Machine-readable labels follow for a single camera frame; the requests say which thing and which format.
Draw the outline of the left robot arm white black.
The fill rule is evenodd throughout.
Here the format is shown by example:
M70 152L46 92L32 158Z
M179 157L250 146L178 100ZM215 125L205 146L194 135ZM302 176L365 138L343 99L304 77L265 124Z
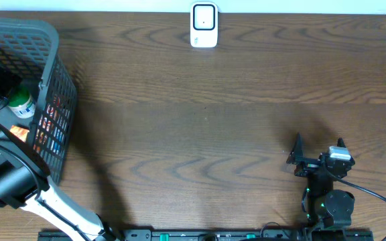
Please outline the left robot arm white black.
M96 213L68 197L44 160L0 124L0 208L10 206L47 220L72 240L123 240Z

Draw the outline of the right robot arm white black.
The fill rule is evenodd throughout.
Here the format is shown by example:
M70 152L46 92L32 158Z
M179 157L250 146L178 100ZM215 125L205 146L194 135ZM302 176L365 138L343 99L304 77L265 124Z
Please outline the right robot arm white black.
M314 159L304 156L302 138L296 135L286 163L296 166L295 176L307 179L301 207L312 227L329 230L351 225L355 198L347 191L334 189L334 182L346 177L355 164L341 138Z

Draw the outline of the orange tissue pack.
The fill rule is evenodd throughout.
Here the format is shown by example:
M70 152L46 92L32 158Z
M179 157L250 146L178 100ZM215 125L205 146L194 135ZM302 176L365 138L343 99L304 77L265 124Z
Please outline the orange tissue pack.
M23 127L19 127L16 125L12 125L10 128L10 132L13 133L18 139L26 142L27 136L29 134L29 130Z

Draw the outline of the green lid white jar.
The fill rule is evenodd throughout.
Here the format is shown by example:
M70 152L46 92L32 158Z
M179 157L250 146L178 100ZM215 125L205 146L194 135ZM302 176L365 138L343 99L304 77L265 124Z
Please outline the green lid white jar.
M15 87L9 95L8 100L8 107L16 117L30 118L35 114L36 103L26 87Z

